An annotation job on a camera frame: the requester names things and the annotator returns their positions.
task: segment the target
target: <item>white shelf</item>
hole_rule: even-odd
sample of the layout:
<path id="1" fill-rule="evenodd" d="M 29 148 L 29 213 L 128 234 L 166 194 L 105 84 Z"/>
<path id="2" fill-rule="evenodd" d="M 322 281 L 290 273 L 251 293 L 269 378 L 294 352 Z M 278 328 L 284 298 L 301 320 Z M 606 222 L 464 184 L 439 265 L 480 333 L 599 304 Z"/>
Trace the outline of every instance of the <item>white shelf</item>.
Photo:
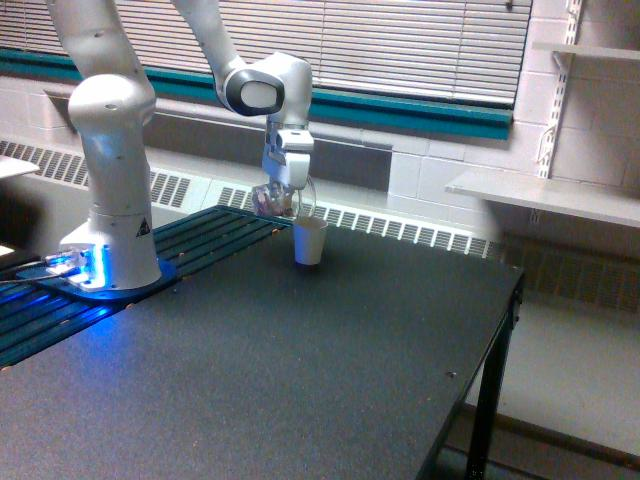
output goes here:
<path id="1" fill-rule="evenodd" d="M 489 169 L 468 171 L 446 189 L 493 202 L 640 227 L 640 192 Z"/>
<path id="2" fill-rule="evenodd" d="M 39 168 L 31 162 L 0 155 L 0 179 L 37 172 Z"/>
<path id="3" fill-rule="evenodd" d="M 533 49 L 578 55 L 580 57 L 640 61 L 640 50 L 623 50 L 620 48 L 605 48 L 587 45 L 565 45 L 563 43 L 547 42 L 533 42 Z"/>

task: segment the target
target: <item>white cup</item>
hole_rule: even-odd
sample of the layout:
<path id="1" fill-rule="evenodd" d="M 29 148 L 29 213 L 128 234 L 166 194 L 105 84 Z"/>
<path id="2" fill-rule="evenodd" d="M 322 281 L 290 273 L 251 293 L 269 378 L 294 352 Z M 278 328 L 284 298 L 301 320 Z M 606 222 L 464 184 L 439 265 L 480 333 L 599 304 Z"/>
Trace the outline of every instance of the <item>white cup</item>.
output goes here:
<path id="1" fill-rule="evenodd" d="M 296 262 L 317 265 L 322 258 L 327 222 L 316 217 L 300 217 L 293 222 L 293 243 Z"/>

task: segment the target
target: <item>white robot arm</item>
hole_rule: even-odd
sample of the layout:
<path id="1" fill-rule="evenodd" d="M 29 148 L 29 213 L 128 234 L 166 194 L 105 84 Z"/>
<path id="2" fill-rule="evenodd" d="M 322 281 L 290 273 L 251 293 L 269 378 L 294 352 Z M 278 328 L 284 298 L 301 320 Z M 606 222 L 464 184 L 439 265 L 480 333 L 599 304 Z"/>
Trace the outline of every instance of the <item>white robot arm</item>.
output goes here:
<path id="1" fill-rule="evenodd" d="M 60 243 L 63 251 L 84 252 L 82 272 L 68 280 L 86 291 L 148 285 L 161 275 L 142 137 L 155 92 L 113 0 L 47 5 L 62 46 L 85 79 L 71 95 L 69 114 L 82 138 L 92 204 L 88 221 Z"/>
<path id="2" fill-rule="evenodd" d="M 247 65 L 225 30 L 218 0 L 172 2 L 211 66 L 222 104 L 244 116 L 267 115 L 262 168 L 290 198 L 307 184 L 313 151 L 308 130 L 311 66 L 279 52 Z"/>

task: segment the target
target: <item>window sill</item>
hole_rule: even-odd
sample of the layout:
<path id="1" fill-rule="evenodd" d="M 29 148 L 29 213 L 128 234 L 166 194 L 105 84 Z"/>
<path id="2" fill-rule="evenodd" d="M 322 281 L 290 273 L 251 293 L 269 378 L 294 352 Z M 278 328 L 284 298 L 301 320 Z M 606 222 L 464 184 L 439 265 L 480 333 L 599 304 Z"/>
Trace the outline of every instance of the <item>window sill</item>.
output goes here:
<path id="1" fill-rule="evenodd" d="M 209 74 L 151 67 L 145 71 L 158 94 L 218 102 Z M 11 49 L 0 49 L 0 72 L 50 80 L 81 80 L 66 56 Z M 314 88 L 311 116 L 314 120 L 506 140 L 513 112 Z"/>

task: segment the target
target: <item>window blind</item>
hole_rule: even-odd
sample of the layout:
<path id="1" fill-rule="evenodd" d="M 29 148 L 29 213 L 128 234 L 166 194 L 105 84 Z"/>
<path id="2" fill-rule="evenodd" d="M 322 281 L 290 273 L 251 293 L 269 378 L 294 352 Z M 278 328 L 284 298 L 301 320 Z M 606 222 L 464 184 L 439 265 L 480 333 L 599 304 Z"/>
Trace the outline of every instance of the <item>window blind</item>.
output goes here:
<path id="1" fill-rule="evenodd" d="M 209 72 L 169 0 L 117 0 L 143 64 Z M 532 0 L 220 0 L 253 62 L 275 50 L 325 88 L 512 105 Z M 0 0 L 0 46 L 64 53 L 45 0 Z"/>

